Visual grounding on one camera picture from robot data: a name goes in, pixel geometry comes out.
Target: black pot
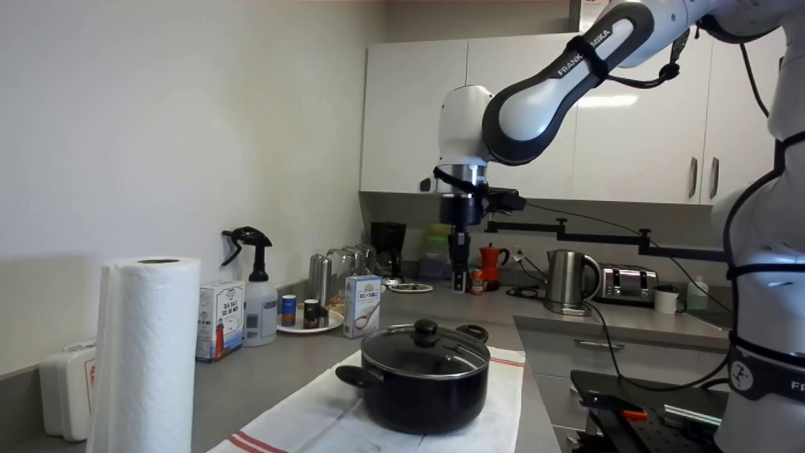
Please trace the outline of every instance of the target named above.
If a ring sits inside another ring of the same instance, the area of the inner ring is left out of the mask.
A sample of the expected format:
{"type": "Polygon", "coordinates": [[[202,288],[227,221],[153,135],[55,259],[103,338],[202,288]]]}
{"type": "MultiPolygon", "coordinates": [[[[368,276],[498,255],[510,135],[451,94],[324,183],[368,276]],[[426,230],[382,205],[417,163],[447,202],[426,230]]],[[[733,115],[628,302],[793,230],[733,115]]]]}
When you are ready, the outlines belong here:
{"type": "Polygon", "coordinates": [[[486,329],[440,329],[417,319],[363,339],[363,368],[338,368],[360,388],[369,419],[402,434],[446,434],[471,422],[486,402],[486,329]]]}

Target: black spray bottle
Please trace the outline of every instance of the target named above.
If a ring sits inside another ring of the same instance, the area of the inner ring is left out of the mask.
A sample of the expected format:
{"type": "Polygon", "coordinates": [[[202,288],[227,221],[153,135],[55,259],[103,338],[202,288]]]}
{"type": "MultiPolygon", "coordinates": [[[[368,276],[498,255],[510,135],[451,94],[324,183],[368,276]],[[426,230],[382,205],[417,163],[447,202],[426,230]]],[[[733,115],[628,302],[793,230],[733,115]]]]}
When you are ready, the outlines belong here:
{"type": "Polygon", "coordinates": [[[225,236],[231,242],[235,255],[222,265],[227,268],[230,263],[237,259],[242,246],[255,246],[255,268],[246,283],[245,302],[246,302],[246,328],[245,328],[245,346],[257,348],[267,346],[277,338],[277,289],[269,283],[267,275],[267,246],[272,246],[269,236],[261,234],[255,226],[242,226],[225,232],[225,236]]]}

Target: white upper cabinet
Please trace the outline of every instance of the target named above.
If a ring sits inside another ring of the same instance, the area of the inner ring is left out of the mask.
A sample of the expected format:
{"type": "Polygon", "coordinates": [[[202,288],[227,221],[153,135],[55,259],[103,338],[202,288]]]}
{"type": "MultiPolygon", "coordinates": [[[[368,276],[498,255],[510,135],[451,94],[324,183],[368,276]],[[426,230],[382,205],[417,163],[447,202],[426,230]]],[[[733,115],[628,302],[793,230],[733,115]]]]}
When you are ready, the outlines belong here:
{"type": "MultiPolygon", "coordinates": [[[[490,39],[471,40],[467,84],[498,94],[510,84],[544,70],[560,55],[572,35],[490,39]]],[[[577,148],[577,112],[569,112],[554,144],[527,166],[488,166],[490,187],[518,188],[529,198],[569,198],[577,148]]]]}
{"type": "Polygon", "coordinates": [[[446,96],[466,84],[466,40],[373,45],[368,52],[363,191],[420,193],[438,166],[446,96]]]}
{"type": "MultiPolygon", "coordinates": [[[[782,34],[747,44],[759,96],[773,109],[777,69],[786,52],[782,34]]],[[[713,44],[704,205],[733,202],[758,177],[773,168],[776,138],[754,104],[745,60],[738,45],[713,44]]]]}
{"type": "MultiPolygon", "coordinates": [[[[670,51],[615,75],[654,81],[670,51]]],[[[573,198],[698,205],[710,44],[690,40],[679,79],[652,91],[615,81],[578,104],[573,198]]]]}

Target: dish towel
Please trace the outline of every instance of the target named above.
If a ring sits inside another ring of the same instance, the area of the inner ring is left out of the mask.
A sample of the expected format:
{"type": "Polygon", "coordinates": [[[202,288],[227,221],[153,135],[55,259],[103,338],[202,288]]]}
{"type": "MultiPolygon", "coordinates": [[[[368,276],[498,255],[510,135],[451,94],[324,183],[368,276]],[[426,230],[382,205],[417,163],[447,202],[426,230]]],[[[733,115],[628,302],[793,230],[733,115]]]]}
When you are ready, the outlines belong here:
{"type": "Polygon", "coordinates": [[[335,368],[360,366],[360,352],[324,370],[310,385],[257,415],[212,453],[508,453],[516,450],[527,354],[490,349],[488,390],[480,415],[454,434],[410,436],[369,420],[357,390],[335,368]]]}

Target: plate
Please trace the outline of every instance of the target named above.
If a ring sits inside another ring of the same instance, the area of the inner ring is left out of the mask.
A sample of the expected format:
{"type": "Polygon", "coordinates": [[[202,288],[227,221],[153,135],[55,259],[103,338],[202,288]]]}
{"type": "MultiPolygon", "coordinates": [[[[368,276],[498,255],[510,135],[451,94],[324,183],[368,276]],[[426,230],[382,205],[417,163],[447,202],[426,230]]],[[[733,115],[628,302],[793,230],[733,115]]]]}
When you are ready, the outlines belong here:
{"type": "Polygon", "coordinates": [[[305,329],[305,312],[298,310],[298,324],[294,328],[277,324],[277,332],[285,332],[285,334],[321,334],[321,332],[343,328],[345,324],[345,315],[329,310],[327,323],[329,323],[327,328],[305,329]]]}
{"type": "Polygon", "coordinates": [[[427,291],[432,291],[432,285],[399,283],[399,279],[387,279],[384,288],[387,288],[389,291],[398,291],[398,294],[427,294],[427,291]]]}

